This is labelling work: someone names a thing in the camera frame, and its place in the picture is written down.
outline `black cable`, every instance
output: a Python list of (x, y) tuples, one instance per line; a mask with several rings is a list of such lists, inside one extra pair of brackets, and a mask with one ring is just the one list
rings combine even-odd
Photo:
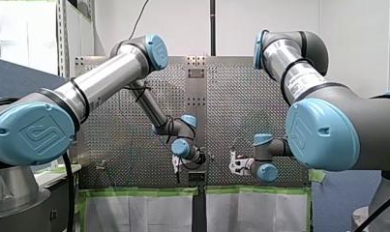
[(144, 11), (144, 9), (145, 9), (145, 7), (146, 7), (148, 2), (149, 2), (149, 0), (146, 0), (146, 2), (143, 4), (142, 10), (140, 11), (139, 17), (137, 18), (137, 21), (135, 23), (134, 30), (132, 31), (132, 34), (129, 36), (129, 40), (134, 36), (137, 24), (139, 23), (140, 18), (142, 17), (143, 11)]
[(74, 231), (74, 218), (75, 218), (75, 183), (74, 173), (72, 172), (71, 161), (69, 160), (68, 153), (63, 156), (66, 172), (68, 176), (68, 195), (69, 195), (69, 212), (68, 212), (68, 232)]
[(152, 90), (151, 87), (147, 86), (147, 81), (144, 82), (144, 85), (143, 87), (137, 87), (137, 88), (131, 88), (131, 87), (123, 87), (124, 89), (127, 89), (127, 90), (143, 90), (139, 96), (137, 96), (137, 98), (135, 99), (135, 102), (139, 101), (141, 97), (143, 97), (144, 95), (144, 92), (146, 90)]
[(363, 230), (369, 226), (373, 220), (375, 220), (382, 212), (390, 207), (390, 199), (382, 204), (374, 213), (372, 213), (354, 232), (363, 232)]
[(187, 166), (183, 161), (182, 159), (179, 160), (180, 163), (182, 163), (182, 165), (188, 169), (188, 170), (198, 170), (200, 167), (201, 167), (201, 164), (198, 164), (196, 167), (189, 167)]
[(18, 100), (19, 99), (16, 99), (16, 98), (2, 98), (2, 99), (0, 99), (0, 106), (3, 105), (3, 104), (14, 103), (14, 102), (16, 102)]

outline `metal frame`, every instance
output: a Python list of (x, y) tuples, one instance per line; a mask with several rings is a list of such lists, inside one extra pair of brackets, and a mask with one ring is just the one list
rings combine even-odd
[[(93, 69), (98, 64), (101, 64), (103, 61), (105, 61), (106, 57), (77, 57), (75, 59), (75, 71), (76, 75), (80, 75), (82, 73), (85, 73), (86, 71), (89, 71)], [(253, 107), (252, 109), (247, 108), (246, 110), (249, 111), (255, 111), (255, 105), (256, 100), (260, 101), (261, 98), (264, 98), (270, 102), (270, 105), (264, 104), (261, 107), (263, 107), (263, 111), (267, 111), (267, 107), (270, 110), (268, 110), (267, 113), (270, 114), (269, 120), (265, 120), (259, 117), (257, 114), (257, 118), (252, 119), (252, 121), (248, 122), (250, 124), (249, 127), (245, 128), (245, 131), (247, 131), (246, 136), (248, 140), (253, 139), (253, 132), (250, 128), (258, 128), (261, 126), (261, 122), (266, 126), (269, 123), (269, 127), (271, 130), (269, 132), (274, 133), (275, 136), (282, 136), (284, 135), (284, 121), (285, 121), (285, 113), (287, 110), (287, 106), (284, 103), (280, 90), (277, 86), (277, 84), (270, 80), (268, 76), (265, 76), (266, 74), (262, 71), (256, 71), (253, 69), (253, 59), (251, 57), (203, 57), (203, 56), (188, 56), (188, 57), (170, 57), (169, 59), (169, 67), (168, 69), (179, 69), (179, 83), (178, 86), (175, 86), (174, 84), (168, 83), (169, 80), (172, 80), (173, 78), (176, 78), (176, 73), (170, 73), (170, 71), (166, 70), (164, 72), (156, 72), (151, 75), (149, 75), (149, 85), (154, 84), (153, 87), (153, 93), (155, 95), (158, 95), (160, 97), (158, 101), (161, 102), (161, 104), (166, 107), (166, 114), (176, 114), (175, 117), (180, 116), (180, 114), (188, 113), (193, 114), (197, 118), (197, 134), (196, 134), (196, 144), (198, 147), (205, 146), (207, 148), (207, 152), (209, 154), (208, 161), (205, 165), (203, 165), (201, 168), (199, 168), (197, 171), (205, 171), (206, 177), (205, 177), (205, 183), (204, 185), (261, 185), (261, 183), (253, 178), (253, 177), (244, 177), (244, 176), (236, 176), (234, 174), (231, 174), (228, 165), (230, 162), (230, 153), (229, 153), (229, 143), (232, 141), (230, 140), (231, 136), (233, 136), (232, 127), (236, 125), (232, 125), (230, 122), (228, 124), (222, 124), (222, 122), (219, 122), (219, 124), (216, 124), (219, 119), (216, 118), (216, 115), (224, 115), (222, 113), (225, 112), (218, 112), (216, 113), (216, 110), (226, 110), (226, 109), (219, 109), (219, 107), (222, 107), (219, 104), (224, 102), (215, 102), (216, 100), (216, 94), (217, 91), (214, 89), (214, 82), (218, 82), (217, 84), (224, 82), (224, 81), (233, 81), (233, 78), (235, 78), (235, 81), (233, 83), (229, 83), (230, 85), (239, 84), (239, 86), (230, 86), (232, 89), (228, 89), (228, 91), (234, 91), (233, 95), (234, 98), (238, 98), (239, 96), (242, 97), (242, 95), (249, 95), (249, 92), (252, 91), (255, 93), (255, 95), (258, 95), (257, 99), (255, 96), (246, 96), (245, 99), (242, 99), (241, 101), (246, 101), (246, 104), (249, 103), (249, 107)], [(182, 97), (182, 88), (184, 89), (184, 98)], [(250, 88), (251, 90), (247, 90), (246, 92), (243, 91), (244, 88)], [(122, 101), (130, 102), (126, 107), (128, 107), (128, 110), (125, 111), (126, 114), (128, 114), (130, 117), (129, 119), (125, 120), (137, 120), (136, 123), (146, 125), (144, 127), (144, 131), (148, 130), (149, 127), (148, 122), (146, 121), (146, 116), (141, 113), (140, 108), (136, 104), (133, 103), (133, 100), (130, 99), (130, 94), (125, 92), (119, 93), (119, 95), (122, 98)], [(107, 102), (106, 106), (113, 104), (113, 102)], [(232, 114), (236, 114), (239, 112), (239, 110), (243, 110), (243, 105), (236, 106), (235, 110)], [(109, 120), (110, 122), (110, 115), (101, 115), (103, 120)], [(97, 121), (90, 120), (90, 124), (93, 124)], [(116, 136), (122, 136), (123, 138), (127, 139), (128, 135), (124, 133), (120, 133), (121, 131), (116, 132), (113, 136), (114, 139)], [(87, 149), (87, 144), (85, 144), (86, 137), (82, 134), (78, 134), (78, 148), (77, 153), (82, 154), (83, 156), (90, 153)], [(246, 142), (242, 142), (245, 149), (244, 151), (247, 151), (248, 149), (252, 149), (252, 146), (249, 146)], [(210, 146), (219, 145), (221, 146), (218, 151), (217, 149), (213, 149)], [(150, 144), (147, 144), (147, 146), (144, 148), (144, 150), (148, 151), (149, 153), (156, 153), (156, 151), (159, 152), (159, 150), (152, 148), (149, 148), (149, 146), (152, 146)], [(160, 156), (169, 156), (169, 153), (167, 150), (163, 149), (162, 153), (158, 153), (158, 157)], [(127, 157), (123, 157), (122, 159), (119, 158), (121, 162), (127, 162)], [(109, 171), (110, 165), (107, 165), (107, 160), (101, 160), (99, 162), (96, 162), (95, 160), (92, 160), (92, 163), (96, 165), (97, 169), (100, 170), (106, 170)], [(163, 159), (163, 162), (159, 163), (159, 166), (157, 168), (165, 168), (165, 166), (169, 163), (170, 169), (172, 168), (171, 161), (165, 161)], [(309, 187), (310, 182), (308, 180), (308, 170), (304, 166), (302, 166), (297, 160), (291, 159), (291, 158), (275, 158), (275, 163), (280, 167), (283, 168), (283, 174), (280, 175), (280, 181), (278, 183), (275, 183), (274, 186), (277, 187)], [(130, 163), (124, 163), (123, 166), (125, 167), (118, 167), (118, 168), (127, 168), (128, 165), (131, 165)], [(148, 168), (146, 166), (140, 166), (140, 169)], [(94, 168), (90, 169), (91, 173), (95, 172)], [(181, 173), (181, 183), (179, 185), (173, 184), (169, 177), (169, 184), (166, 183), (158, 183), (155, 184), (154, 180), (151, 180), (150, 183), (131, 183), (132, 186), (140, 186), (140, 187), (149, 187), (149, 188), (168, 188), (168, 187), (184, 187), (189, 184), (188, 177), (187, 177), (188, 171), (184, 171)], [(87, 177), (88, 172), (83, 173), (83, 177)], [(107, 177), (101, 175), (100, 184), (95, 183), (94, 185), (81, 185), (82, 188), (106, 188), (110, 186), (110, 183), (107, 182), (107, 178), (109, 178), (108, 174)]]
[(68, 79), (69, 77), (69, 46), (67, 27), (67, 0), (57, 0), (57, 25), (58, 25), (58, 64), (59, 75)]

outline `robotic arm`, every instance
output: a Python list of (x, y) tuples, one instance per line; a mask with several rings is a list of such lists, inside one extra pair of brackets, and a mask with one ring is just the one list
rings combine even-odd
[(55, 90), (42, 89), (14, 103), (0, 101), (0, 162), (37, 165), (59, 158), (89, 113), (125, 86), (157, 134), (178, 136), (173, 154), (201, 162), (194, 146), (195, 117), (184, 115), (173, 123), (143, 86), (141, 79), (166, 66), (165, 43), (149, 35), (117, 44), (107, 62)]
[(250, 174), (271, 182), (273, 178), (262, 177), (277, 176), (271, 160), (284, 154), (316, 169), (390, 171), (390, 92), (363, 99), (343, 84), (327, 81), (327, 48), (310, 32), (261, 32), (254, 63), (280, 84), (291, 107), (285, 149), (273, 149), (280, 143), (271, 134), (257, 134), (255, 141), (265, 136), (266, 142), (263, 152), (255, 152), (257, 161), (247, 164)]

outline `white paper sheet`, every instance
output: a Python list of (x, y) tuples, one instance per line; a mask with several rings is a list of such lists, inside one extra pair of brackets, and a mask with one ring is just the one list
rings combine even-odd
[(0, 1), (0, 58), (58, 74), (56, 3)]
[(29, 66), (28, 43), (0, 42), (1, 59), (22, 66)]
[(0, 14), (0, 41), (28, 40), (28, 22), (24, 15)]

